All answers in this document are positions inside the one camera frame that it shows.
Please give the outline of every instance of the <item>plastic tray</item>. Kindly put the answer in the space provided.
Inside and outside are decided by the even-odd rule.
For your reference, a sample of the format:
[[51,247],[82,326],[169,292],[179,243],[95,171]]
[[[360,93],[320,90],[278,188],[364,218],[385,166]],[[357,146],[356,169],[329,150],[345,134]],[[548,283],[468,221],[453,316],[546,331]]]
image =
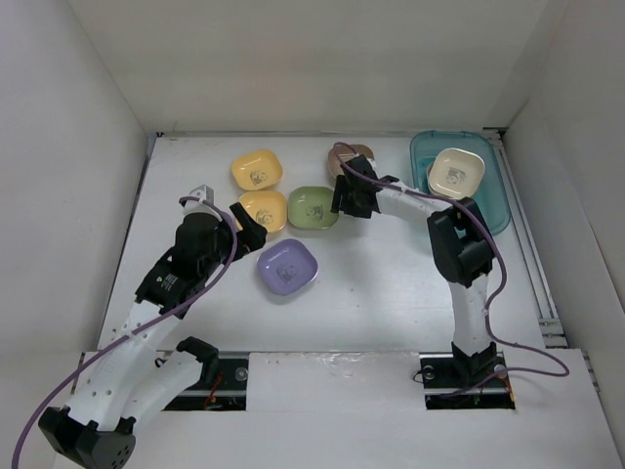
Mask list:
[[503,232],[510,223],[510,206],[495,151],[484,137],[472,132],[437,132],[436,130],[418,134],[410,142],[410,162],[415,188],[430,193],[428,166],[444,149],[464,149],[478,154],[483,159],[484,177],[473,199],[478,203],[490,232],[494,235]]

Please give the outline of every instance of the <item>teal tray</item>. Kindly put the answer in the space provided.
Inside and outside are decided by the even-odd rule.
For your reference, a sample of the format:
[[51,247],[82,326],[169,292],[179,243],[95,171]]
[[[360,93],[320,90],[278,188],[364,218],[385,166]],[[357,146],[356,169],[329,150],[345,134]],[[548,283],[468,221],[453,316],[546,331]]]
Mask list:
[[485,172],[473,199],[478,203],[484,221],[494,235],[503,232],[510,223],[510,206],[501,179],[499,164],[492,145],[472,132],[437,132],[418,134],[410,142],[410,162],[414,186],[430,193],[427,170],[444,149],[464,149],[478,154],[484,161]]

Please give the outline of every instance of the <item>cartoon print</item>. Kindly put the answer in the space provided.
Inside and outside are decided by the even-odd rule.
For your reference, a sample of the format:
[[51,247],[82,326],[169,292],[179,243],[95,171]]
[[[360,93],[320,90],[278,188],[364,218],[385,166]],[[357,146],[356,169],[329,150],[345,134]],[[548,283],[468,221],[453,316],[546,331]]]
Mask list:
[[252,180],[252,184],[254,184],[254,186],[258,186],[263,183],[268,179],[268,177],[267,173],[262,169],[255,169],[250,173],[250,179]]
[[323,205],[311,205],[306,207],[306,216],[316,222],[323,218]]
[[280,277],[282,281],[284,281],[284,283],[288,283],[298,274],[297,268],[290,265],[280,266],[275,271],[277,273],[277,276]]
[[467,174],[464,171],[460,171],[456,168],[449,168],[445,181],[456,186],[457,184],[462,184],[466,178]]
[[273,223],[273,215],[267,209],[262,209],[256,212],[256,223],[265,227]]

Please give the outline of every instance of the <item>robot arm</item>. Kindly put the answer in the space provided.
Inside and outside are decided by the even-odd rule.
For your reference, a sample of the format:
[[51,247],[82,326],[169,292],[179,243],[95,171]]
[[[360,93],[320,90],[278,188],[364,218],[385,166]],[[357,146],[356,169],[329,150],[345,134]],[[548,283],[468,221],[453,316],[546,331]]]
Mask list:
[[[397,178],[378,179],[364,156],[347,164],[369,179],[408,189]],[[472,199],[465,198],[459,203],[485,226]],[[492,365],[496,347],[486,330],[484,305],[494,255],[483,235],[462,211],[441,200],[419,199],[405,191],[373,185],[347,171],[337,178],[332,211],[359,218],[371,218],[372,212],[378,212],[410,222],[427,222],[435,264],[451,292],[455,322],[451,343],[454,369],[461,382],[471,384],[475,376]]]
[[[133,452],[135,434],[196,383],[203,369],[208,370],[208,380],[217,373],[219,351],[193,337],[181,342],[165,364],[154,364],[158,345],[188,307],[141,333],[132,332],[193,297],[231,253],[229,226],[201,203],[202,198],[212,198],[212,191],[203,186],[191,193],[200,202],[185,203],[174,246],[142,281],[129,317],[113,338],[129,339],[98,361],[63,408],[48,407],[39,420],[52,447],[86,469],[121,469]],[[263,247],[267,231],[240,204],[230,210],[243,228],[236,234],[237,260]]]

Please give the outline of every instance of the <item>red wire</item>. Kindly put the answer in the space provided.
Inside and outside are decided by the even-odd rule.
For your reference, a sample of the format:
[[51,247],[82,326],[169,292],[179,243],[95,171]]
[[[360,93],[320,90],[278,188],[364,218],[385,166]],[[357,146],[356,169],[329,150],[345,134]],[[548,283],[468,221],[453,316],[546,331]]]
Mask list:
[[215,381],[215,384],[213,385],[213,388],[211,389],[211,393],[208,395],[208,398],[206,398],[206,401],[204,401],[204,410],[206,410],[208,405],[211,404],[211,400],[213,399],[215,390],[221,384],[222,379],[224,379],[224,372],[220,371],[219,374],[217,375],[217,381]]

